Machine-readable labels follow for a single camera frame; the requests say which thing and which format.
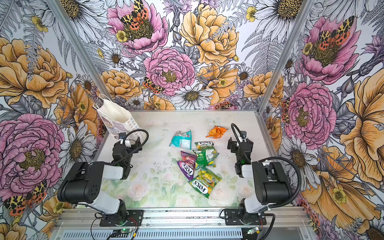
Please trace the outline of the orange snack packet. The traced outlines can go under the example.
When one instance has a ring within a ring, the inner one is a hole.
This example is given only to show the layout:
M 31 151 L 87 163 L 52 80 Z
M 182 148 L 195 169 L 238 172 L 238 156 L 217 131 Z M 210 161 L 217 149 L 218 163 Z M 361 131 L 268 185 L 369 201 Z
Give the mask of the orange snack packet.
M 226 132 L 228 131 L 227 128 L 220 127 L 220 126 L 214 126 L 206 136 L 206 138 L 211 139 L 220 139 Z

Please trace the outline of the white patterned paper bag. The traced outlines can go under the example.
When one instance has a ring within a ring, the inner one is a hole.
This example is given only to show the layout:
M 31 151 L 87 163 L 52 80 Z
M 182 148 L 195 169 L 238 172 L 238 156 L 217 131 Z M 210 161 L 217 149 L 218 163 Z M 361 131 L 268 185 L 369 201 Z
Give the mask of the white patterned paper bag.
M 116 140 L 119 139 L 119 134 L 129 134 L 133 130 L 140 129 L 128 110 L 116 104 L 104 94 L 99 94 L 98 99 L 103 102 L 103 105 L 94 104 L 93 107 L 97 110 L 110 135 Z

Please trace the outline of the green snack packet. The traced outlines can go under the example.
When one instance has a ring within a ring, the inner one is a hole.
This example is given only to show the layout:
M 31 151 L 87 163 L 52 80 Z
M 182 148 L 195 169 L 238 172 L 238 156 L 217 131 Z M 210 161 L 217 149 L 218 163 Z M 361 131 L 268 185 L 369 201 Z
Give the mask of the green snack packet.
M 195 162 L 196 169 L 201 167 L 216 167 L 215 159 L 218 157 L 219 153 L 214 147 L 193 150 L 193 152 L 197 156 Z

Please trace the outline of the purple Fox's candy packet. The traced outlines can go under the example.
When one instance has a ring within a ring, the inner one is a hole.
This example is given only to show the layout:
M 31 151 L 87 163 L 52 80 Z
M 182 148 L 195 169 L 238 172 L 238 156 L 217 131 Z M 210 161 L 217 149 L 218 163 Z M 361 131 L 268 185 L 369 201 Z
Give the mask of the purple Fox's candy packet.
M 191 181 L 194 178 L 197 156 L 181 151 L 181 158 L 177 164 L 188 181 Z

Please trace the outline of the teal snack packet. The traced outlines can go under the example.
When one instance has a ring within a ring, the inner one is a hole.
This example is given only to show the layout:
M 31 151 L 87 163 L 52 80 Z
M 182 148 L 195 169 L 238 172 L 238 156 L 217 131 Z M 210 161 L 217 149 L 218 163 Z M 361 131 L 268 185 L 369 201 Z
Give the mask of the teal snack packet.
M 192 131 L 189 130 L 186 133 L 182 133 L 181 131 L 176 132 L 169 146 L 191 150 L 192 149 Z

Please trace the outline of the yellow green Fox's packet back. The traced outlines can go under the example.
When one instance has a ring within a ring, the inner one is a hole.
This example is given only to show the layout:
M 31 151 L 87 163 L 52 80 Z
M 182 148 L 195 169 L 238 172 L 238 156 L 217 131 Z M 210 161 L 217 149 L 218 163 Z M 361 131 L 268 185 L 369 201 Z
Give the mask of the yellow green Fox's packet back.
M 196 147 L 199 151 L 202 151 L 205 148 L 213 148 L 214 143 L 211 141 L 202 141 L 202 142 L 195 142 Z

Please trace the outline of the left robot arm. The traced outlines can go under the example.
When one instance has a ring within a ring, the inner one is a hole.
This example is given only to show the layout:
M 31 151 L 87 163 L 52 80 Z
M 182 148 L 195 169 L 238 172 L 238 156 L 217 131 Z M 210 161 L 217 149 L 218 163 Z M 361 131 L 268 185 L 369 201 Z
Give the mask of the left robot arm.
M 132 169 L 134 153 L 142 150 L 141 140 L 123 140 L 113 147 L 113 161 L 75 163 L 60 185 L 59 201 L 83 205 L 102 214 L 106 225 L 123 226 L 129 221 L 129 213 L 123 200 L 113 198 L 101 190 L 104 180 L 125 180 Z

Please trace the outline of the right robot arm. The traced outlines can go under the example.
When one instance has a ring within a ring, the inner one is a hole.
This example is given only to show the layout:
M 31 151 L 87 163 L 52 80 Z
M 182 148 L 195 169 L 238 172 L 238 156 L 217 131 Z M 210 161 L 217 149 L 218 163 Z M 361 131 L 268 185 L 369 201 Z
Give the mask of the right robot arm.
M 236 174 L 251 181 L 254 193 L 249 197 L 243 197 L 237 210 L 224 210 L 227 226 L 265 225 L 267 221 L 263 213 L 269 206 L 282 204 L 293 195 L 281 163 L 268 163 L 270 159 L 256 162 L 250 160 L 253 144 L 248 139 L 242 142 L 228 140 L 227 149 L 234 153 L 237 159 Z

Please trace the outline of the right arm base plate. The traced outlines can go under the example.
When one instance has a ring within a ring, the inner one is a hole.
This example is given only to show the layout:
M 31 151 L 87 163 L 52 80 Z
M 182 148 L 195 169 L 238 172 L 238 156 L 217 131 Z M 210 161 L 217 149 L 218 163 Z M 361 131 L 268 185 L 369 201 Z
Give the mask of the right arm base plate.
M 227 226 L 264 226 L 267 224 L 264 216 L 249 214 L 242 209 L 223 209 L 220 217 L 225 220 Z

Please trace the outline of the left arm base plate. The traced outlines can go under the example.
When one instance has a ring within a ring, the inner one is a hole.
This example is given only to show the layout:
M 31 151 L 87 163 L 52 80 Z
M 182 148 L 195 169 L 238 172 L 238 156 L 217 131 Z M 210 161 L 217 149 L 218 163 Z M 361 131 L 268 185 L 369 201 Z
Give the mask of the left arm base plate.
M 125 213 L 106 215 L 101 219 L 100 227 L 140 227 L 144 210 L 126 210 Z

